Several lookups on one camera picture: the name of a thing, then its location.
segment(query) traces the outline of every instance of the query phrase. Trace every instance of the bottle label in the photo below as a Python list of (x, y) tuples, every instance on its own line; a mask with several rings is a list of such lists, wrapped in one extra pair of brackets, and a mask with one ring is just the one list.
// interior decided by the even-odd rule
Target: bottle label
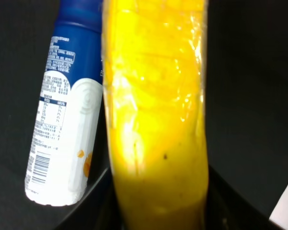
[(60, 49), (68, 42), (51, 39), (25, 178), (30, 199), (58, 206), (75, 203), (86, 187), (102, 100), (95, 80), (71, 80), (76, 52)]

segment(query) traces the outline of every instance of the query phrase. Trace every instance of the yellow plastic bag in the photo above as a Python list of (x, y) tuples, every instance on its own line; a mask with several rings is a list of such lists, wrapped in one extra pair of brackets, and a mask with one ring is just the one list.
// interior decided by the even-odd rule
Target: yellow plastic bag
[(128, 230), (203, 230), (205, 0), (105, 0), (111, 169)]

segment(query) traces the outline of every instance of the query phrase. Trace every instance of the plastic bottle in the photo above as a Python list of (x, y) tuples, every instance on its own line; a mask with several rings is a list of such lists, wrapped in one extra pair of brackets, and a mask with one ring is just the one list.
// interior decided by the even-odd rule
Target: plastic bottle
[(40, 92), (25, 178), (42, 205), (84, 194), (102, 100), (102, 0), (61, 0)]
[(128, 230), (204, 230), (205, 0), (105, 0), (104, 98)]

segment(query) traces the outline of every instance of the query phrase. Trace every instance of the dark surface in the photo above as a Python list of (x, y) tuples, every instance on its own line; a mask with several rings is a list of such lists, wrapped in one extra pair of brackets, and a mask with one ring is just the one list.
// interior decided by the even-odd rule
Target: dark surface
[[(0, 0), (0, 230), (50, 230), (74, 208), (39, 206), (24, 195), (58, 3)], [(208, 28), (210, 164), (267, 218), (288, 184), (288, 2), (211, 0)], [(94, 152), (103, 159), (105, 133), (97, 136)], [(90, 186), (104, 166), (93, 167)], [(239, 199), (226, 200), (230, 207)]]

